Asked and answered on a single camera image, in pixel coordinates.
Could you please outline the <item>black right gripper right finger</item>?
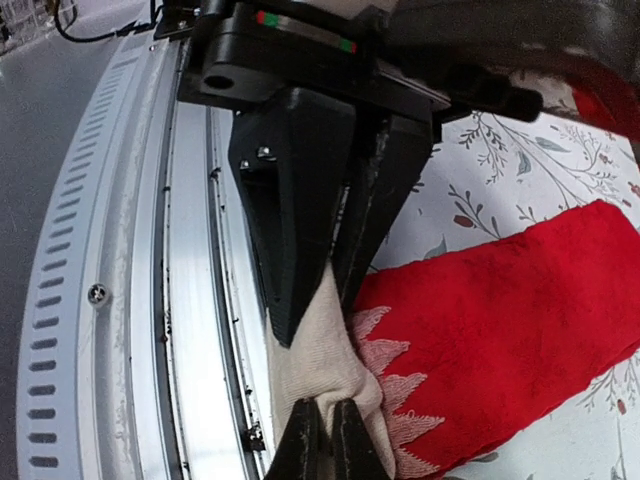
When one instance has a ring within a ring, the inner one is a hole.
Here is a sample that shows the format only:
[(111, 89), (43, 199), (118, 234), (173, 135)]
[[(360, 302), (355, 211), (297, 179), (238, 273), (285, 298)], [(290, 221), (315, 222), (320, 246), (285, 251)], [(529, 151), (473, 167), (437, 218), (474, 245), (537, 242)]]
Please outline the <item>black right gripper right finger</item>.
[(352, 399), (335, 405), (332, 451), (336, 479), (390, 480)]

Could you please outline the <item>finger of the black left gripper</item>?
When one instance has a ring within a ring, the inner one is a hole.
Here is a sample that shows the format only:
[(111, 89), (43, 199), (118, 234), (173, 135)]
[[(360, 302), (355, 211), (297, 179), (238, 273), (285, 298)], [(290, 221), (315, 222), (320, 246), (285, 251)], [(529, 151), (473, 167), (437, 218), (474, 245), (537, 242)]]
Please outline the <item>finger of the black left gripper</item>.
[(354, 106), (286, 88), (235, 118), (228, 159), (278, 343), (291, 346), (329, 259)]

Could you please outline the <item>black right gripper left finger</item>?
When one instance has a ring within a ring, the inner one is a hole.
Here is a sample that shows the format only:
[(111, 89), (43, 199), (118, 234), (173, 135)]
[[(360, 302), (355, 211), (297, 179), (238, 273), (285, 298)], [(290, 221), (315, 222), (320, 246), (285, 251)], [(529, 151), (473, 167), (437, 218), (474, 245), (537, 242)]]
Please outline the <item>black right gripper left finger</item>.
[(297, 400), (264, 479), (321, 479), (327, 448), (326, 427), (316, 400)]

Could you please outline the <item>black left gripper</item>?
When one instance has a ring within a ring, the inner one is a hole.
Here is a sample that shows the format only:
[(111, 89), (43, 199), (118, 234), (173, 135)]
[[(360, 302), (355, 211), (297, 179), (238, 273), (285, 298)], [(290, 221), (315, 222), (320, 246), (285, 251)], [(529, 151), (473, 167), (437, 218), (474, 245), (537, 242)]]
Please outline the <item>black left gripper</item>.
[(356, 124), (332, 254), (345, 313), (431, 155), (429, 119), (483, 111), (532, 122), (543, 110), (540, 93), (482, 67), (437, 73), (430, 61), (406, 75), (383, 38), (388, 15), (374, 6), (352, 20), (296, 1), (155, 1), (152, 9), (155, 39), (187, 43), (182, 102), (245, 112), (299, 87), (393, 113)]

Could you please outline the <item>red and beige sock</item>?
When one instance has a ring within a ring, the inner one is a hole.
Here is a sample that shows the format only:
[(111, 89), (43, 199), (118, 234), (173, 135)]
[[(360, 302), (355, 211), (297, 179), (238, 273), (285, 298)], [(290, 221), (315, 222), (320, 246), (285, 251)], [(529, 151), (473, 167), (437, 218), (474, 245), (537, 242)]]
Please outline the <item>red and beige sock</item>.
[(638, 287), (638, 232), (602, 200), (372, 274), (350, 317), (326, 270), (291, 346), (267, 344), (276, 445), (314, 398), (336, 479), (334, 408), (352, 399), (390, 479), (441, 478), (631, 358)]

